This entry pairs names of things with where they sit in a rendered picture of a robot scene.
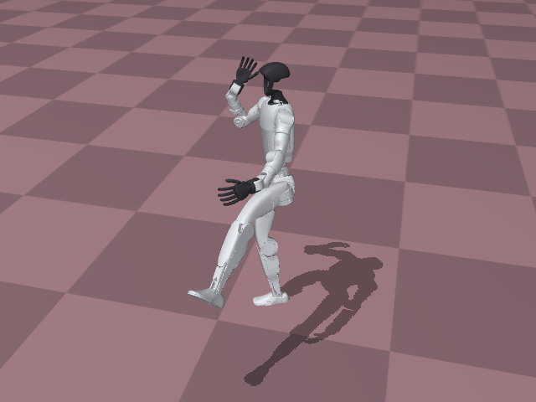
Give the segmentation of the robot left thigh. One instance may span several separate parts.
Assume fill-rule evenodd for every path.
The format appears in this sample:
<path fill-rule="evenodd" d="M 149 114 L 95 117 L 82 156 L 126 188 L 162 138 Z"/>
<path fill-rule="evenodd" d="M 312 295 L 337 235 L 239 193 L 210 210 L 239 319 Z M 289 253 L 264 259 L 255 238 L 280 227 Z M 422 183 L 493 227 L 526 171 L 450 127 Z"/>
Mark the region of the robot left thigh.
<path fill-rule="evenodd" d="M 292 186 L 287 181 L 272 183 L 268 188 L 255 193 L 235 220 L 240 222 L 239 231 L 243 224 L 252 224 L 252 221 L 268 214 L 277 206 L 291 204 L 293 196 Z"/>

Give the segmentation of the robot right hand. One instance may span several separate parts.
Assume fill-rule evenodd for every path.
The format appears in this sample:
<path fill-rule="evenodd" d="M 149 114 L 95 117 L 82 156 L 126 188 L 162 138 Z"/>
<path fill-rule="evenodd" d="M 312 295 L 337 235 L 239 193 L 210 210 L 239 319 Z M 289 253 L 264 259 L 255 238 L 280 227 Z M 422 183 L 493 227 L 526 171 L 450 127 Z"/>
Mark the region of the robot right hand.
<path fill-rule="evenodd" d="M 259 71 L 256 71 L 253 75 L 251 75 L 251 72 L 254 70 L 254 68 L 257 66 L 257 62 L 255 62 L 255 64 L 252 66 L 252 68 L 250 69 L 254 59 L 252 59 L 247 67 L 247 69 L 245 68 L 246 65 L 248 64 L 249 62 L 249 57 L 247 57 L 247 60 L 245 61 L 245 64 L 244 64 L 244 67 L 242 67 L 242 64 L 244 63 L 244 60 L 245 60 L 245 57 L 243 56 L 242 57 L 242 60 L 240 62 L 240 67 L 237 69 L 236 71 L 236 80 L 233 80 L 232 84 L 233 83 L 236 83 L 237 85 L 240 85 L 241 88 L 240 88 L 240 91 L 239 93 L 242 91 L 243 87 L 244 87 L 244 83 L 248 82 L 248 80 L 254 78 L 255 76 L 257 76 L 259 74 Z M 250 69 L 250 70 L 249 70 Z M 232 86 L 231 84 L 231 86 Z M 230 86 L 230 88 L 231 88 Z M 229 88 L 229 89 L 230 89 Z M 238 93 L 238 94 L 239 94 Z"/>

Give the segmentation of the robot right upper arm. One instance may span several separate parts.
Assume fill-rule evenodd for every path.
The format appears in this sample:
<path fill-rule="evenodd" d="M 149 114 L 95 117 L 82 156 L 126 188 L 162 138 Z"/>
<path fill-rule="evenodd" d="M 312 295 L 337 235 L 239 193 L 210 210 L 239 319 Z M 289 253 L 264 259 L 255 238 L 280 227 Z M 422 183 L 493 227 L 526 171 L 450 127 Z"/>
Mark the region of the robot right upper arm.
<path fill-rule="evenodd" d="M 265 97 L 265 96 L 261 97 L 258 103 L 254 105 L 252 108 L 250 108 L 248 114 L 246 114 L 243 111 L 242 113 L 237 114 L 236 117 L 234 118 L 234 124 L 238 128 L 242 128 L 258 120 L 260 118 L 261 105 L 266 99 L 269 99 L 269 97 Z"/>

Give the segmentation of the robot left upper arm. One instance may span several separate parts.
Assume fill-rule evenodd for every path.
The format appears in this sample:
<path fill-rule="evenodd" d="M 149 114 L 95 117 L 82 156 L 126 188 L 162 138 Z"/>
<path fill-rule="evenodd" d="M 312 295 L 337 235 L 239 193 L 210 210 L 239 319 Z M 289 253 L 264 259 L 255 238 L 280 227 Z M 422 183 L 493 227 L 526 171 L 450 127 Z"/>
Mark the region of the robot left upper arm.
<path fill-rule="evenodd" d="M 286 156 L 290 132 L 294 124 L 294 116 L 287 110 L 279 110 L 275 118 L 275 150 L 266 154 L 266 162 L 272 162 L 277 151 L 282 151 Z"/>

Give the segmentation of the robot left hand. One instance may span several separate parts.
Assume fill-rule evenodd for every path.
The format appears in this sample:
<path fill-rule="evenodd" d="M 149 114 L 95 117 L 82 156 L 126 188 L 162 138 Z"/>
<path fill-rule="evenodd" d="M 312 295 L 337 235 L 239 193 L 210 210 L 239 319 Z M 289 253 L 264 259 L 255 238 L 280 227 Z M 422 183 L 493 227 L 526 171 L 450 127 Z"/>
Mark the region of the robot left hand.
<path fill-rule="evenodd" d="M 228 205 L 235 204 L 235 203 L 245 199 L 249 195 L 249 193 L 253 194 L 253 193 L 259 192 L 259 191 L 255 191 L 254 182 L 257 181 L 257 180 L 260 180 L 260 179 L 259 178 L 252 178 L 251 180 L 248 180 L 246 182 L 245 181 L 241 182 L 239 180 L 234 180 L 234 179 L 225 179 L 225 182 L 227 182 L 227 183 L 237 183 L 237 184 L 232 186 L 232 187 L 218 188 L 219 191 L 227 191 L 227 190 L 232 190 L 233 189 L 233 191 L 231 191 L 231 192 L 218 194 L 219 197 L 234 194 L 231 197 L 222 198 L 220 201 L 229 201 L 229 200 L 232 200 L 232 199 L 236 198 L 235 200 L 224 204 L 224 206 L 228 206 Z"/>

